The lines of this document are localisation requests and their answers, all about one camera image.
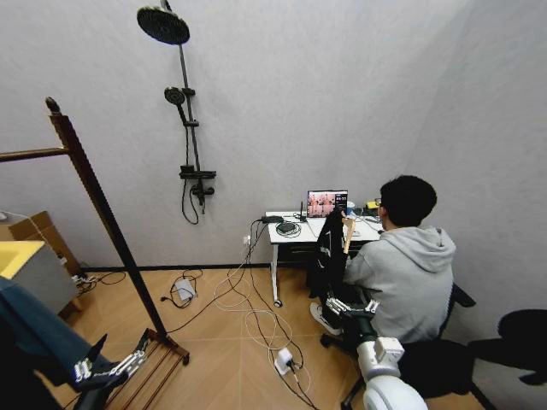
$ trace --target cup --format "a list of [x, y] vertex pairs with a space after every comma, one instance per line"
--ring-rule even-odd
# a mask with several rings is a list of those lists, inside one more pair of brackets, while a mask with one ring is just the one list
[[345, 216], [350, 216], [355, 207], [356, 205], [352, 201], [348, 201], [348, 203], [345, 206]]

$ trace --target chair wheel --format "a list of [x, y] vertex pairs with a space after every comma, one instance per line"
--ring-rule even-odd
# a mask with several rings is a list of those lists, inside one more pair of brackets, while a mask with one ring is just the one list
[[330, 337], [327, 335], [321, 335], [321, 339], [319, 339], [319, 341], [321, 342], [321, 345], [326, 349], [328, 349], [332, 344]]

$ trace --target laptop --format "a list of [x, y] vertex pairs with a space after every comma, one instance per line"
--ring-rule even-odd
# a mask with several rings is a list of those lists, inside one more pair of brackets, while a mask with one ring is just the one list
[[307, 222], [315, 237], [319, 237], [325, 218], [335, 208], [345, 212], [348, 204], [347, 190], [309, 190]]

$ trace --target gray hoodie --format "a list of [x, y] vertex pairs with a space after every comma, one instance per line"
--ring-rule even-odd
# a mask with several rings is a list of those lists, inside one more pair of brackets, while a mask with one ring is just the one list
[[455, 252], [442, 229], [397, 228], [361, 248], [344, 282], [372, 290], [380, 303], [372, 321], [379, 335], [401, 343], [433, 339], [446, 318]]

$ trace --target desk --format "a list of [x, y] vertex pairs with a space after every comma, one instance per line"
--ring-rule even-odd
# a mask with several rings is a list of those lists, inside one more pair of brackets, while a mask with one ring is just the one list
[[[282, 216], [285, 220], [289, 222], [297, 222], [297, 219], [292, 215], [293, 212], [266, 212], [266, 216]], [[279, 259], [279, 246], [281, 248], [288, 247], [292, 245], [297, 245], [297, 253], [300, 255], [310, 255], [315, 252], [315, 243], [317, 242], [317, 237], [309, 227], [307, 222], [298, 222], [302, 230], [300, 235], [297, 237], [282, 237], [275, 230], [277, 224], [268, 224], [268, 234], [270, 236], [270, 243], [273, 248], [272, 261], [270, 262], [270, 273], [272, 275], [272, 290], [273, 290], [273, 304], [274, 306], [280, 308], [283, 306], [283, 302], [278, 298], [278, 285], [277, 285], [277, 263]], [[376, 230], [373, 229], [367, 222], [358, 220], [356, 222], [355, 232], [359, 232], [359, 235], [354, 233], [353, 238], [351, 239], [350, 250], [358, 250], [367, 242], [377, 241], [379, 239], [379, 234], [377, 230], [382, 229], [380, 224], [372, 224], [376, 227]]]

